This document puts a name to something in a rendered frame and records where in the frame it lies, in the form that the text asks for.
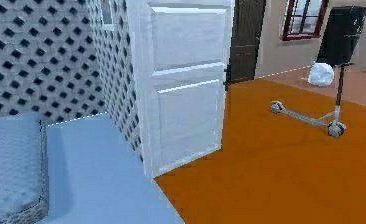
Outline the white panelled room door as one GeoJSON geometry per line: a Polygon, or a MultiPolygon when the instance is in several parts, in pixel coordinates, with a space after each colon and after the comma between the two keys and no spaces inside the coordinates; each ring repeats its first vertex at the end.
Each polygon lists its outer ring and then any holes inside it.
{"type": "Polygon", "coordinates": [[[235,0],[129,0],[145,174],[218,150],[235,0]]]}

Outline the dark brown room door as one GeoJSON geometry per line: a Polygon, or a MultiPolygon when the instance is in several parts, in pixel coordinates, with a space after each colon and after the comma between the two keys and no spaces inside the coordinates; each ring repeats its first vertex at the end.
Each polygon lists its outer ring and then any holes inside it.
{"type": "Polygon", "coordinates": [[[235,0],[229,59],[230,83],[253,80],[266,0],[235,0]]]}

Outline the white framed window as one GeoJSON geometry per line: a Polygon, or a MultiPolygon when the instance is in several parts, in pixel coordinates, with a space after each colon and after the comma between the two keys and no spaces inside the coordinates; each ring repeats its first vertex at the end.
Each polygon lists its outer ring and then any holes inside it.
{"type": "Polygon", "coordinates": [[[102,26],[105,30],[113,31],[115,26],[113,23],[111,0],[100,0],[102,26]]]}

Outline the grey kick scooter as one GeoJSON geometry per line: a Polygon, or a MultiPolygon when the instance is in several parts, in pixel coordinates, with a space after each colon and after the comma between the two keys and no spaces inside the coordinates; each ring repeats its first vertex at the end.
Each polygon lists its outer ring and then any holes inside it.
{"type": "Polygon", "coordinates": [[[336,100],[334,104],[334,109],[331,112],[318,118],[310,117],[300,112],[287,109],[281,101],[272,101],[270,103],[270,111],[274,114],[288,115],[292,118],[303,121],[312,126],[323,126],[327,129],[327,133],[329,136],[332,137],[342,136],[347,129],[347,127],[340,121],[344,75],[345,75],[345,68],[351,65],[352,62],[342,63],[338,65],[330,65],[333,69],[335,68],[340,69],[336,100]]]}

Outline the red framed window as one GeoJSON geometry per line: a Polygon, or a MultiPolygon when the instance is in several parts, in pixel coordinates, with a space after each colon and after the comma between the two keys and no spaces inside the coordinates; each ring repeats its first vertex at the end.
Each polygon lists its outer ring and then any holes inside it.
{"type": "Polygon", "coordinates": [[[329,0],[287,0],[282,41],[318,38],[329,0]]]}

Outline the black flat panel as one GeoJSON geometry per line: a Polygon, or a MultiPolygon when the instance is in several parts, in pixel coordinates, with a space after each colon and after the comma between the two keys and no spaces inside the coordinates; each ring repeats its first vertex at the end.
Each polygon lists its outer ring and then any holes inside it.
{"type": "Polygon", "coordinates": [[[366,19],[366,7],[337,6],[330,11],[317,63],[338,66],[351,62],[366,19]]]}

